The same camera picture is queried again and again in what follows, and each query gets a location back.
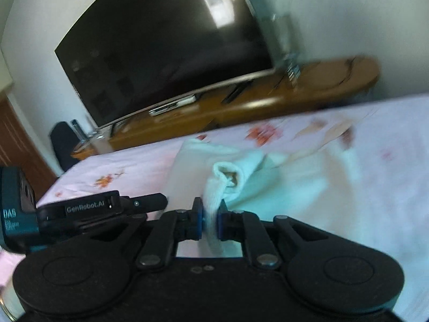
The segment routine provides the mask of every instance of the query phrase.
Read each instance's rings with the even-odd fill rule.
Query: wooden tv cabinet
[[[232,87],[205,93],[197,102],[158,116],[136,114],[109,139],[113,150],[122,150],[170,138],[186,136],[254,120],[312,111],[369,90],[380,75],[378,62],[355,57],[310,63],[302,67],[298,86],[288,79],[278,87],[282,74],[256,79],[229,104],[222,100]],[[83,160],[98,152],[89,142],[78,146],[72,156]]]

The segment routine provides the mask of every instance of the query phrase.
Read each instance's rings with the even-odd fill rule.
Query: screw
[[[261,254],[256,260],[262,266],[274,266],[278,262],[278,257],[273,254]]]
[[[161,258],[154,254],[143,255],[140,257],[139,262],[144,266],[154,266],[161,262]]]
[[[202,267],[201,266],[194,266],[193,268],[190,269],[190,272],[192,272],[192,273],[201,273],[202,272]]]

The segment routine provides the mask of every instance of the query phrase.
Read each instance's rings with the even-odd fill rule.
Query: white towel
[[[163,190],[168,197],[165,211],[190,210],[194,198],[202,197],[205,233],[201,241],[180,243],[177,256],[241,256],[240,244],[216,239],[216,212],[222,199],[230,201],[239,196],[263,158],[260,150],[241,151],[198,139],[183,143]]]
[[[343,151],[338,142],[292,155],[185,142],[163,190],[169,199],[166,210],[190,209],[194,198],[202,197],[206,231],[198,243],[179,244],[177,255],[242,255],[240,244],[216,238],[215,215],[222,199],[228,209],[254,212],[262,220],[286,214],[360,241],[364,231],[356,210],[355,164],[353,151]]]

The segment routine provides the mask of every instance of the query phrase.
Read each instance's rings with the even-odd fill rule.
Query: tv screen
[[[99,127],[272,69],[246,0],[96,0],[55,53]]]

